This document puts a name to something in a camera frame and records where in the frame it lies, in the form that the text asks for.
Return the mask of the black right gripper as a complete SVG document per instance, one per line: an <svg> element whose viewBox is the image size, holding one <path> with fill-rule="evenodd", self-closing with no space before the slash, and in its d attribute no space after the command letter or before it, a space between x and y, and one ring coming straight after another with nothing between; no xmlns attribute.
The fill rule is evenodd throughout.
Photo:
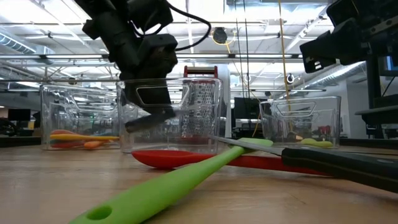
<svg viewBox="0 0 398 224"><path fill-rule="evenodd" d="M317 72L337 61L342 65L351 65L367 58L361 28L353 18L338 24L332 32L327 31L315 40L302 44L300 51L307 73Z"/></svg>

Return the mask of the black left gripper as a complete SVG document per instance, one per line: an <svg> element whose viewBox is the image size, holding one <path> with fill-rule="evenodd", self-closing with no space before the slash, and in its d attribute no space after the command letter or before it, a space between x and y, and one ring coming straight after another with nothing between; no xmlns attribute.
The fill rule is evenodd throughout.
<svg viewBox="0 0 398 224"><path fill-rule="evenodd" d="M168 62L147 62L140 68L128 72L121 72L119 79L124 82L124 96L126 103L132 103L150 114L168 113L170 111L170 95L166 88L151 88L146 94L146 104L142 105L136 88L144 84L158 84L174 68Z"/></svg>

